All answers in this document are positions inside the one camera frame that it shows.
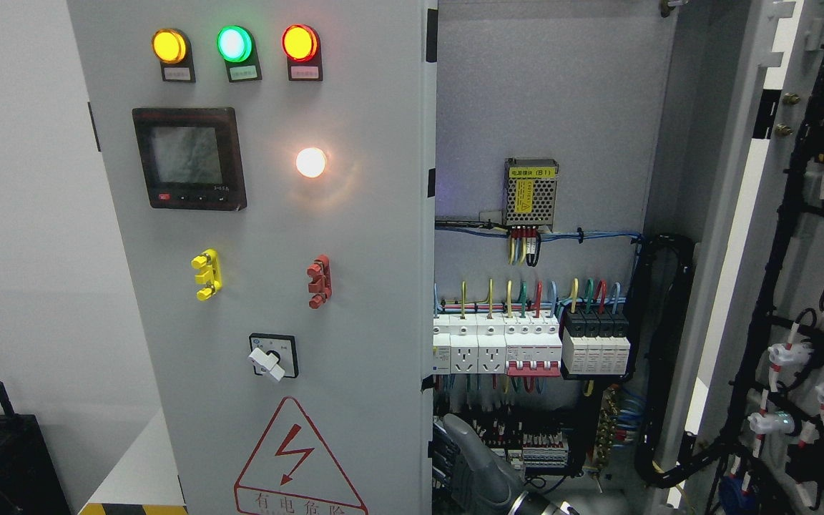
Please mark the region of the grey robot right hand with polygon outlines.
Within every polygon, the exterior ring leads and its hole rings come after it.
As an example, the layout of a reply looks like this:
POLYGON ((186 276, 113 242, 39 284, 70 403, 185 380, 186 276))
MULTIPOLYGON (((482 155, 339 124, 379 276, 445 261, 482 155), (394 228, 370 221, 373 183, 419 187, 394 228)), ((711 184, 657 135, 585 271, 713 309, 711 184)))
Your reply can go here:
POLYGON ((578 514, 566 501, 527 490, 513 466, 453 414, 433 423, 431 460, 433 479, 471 514, 578 514))

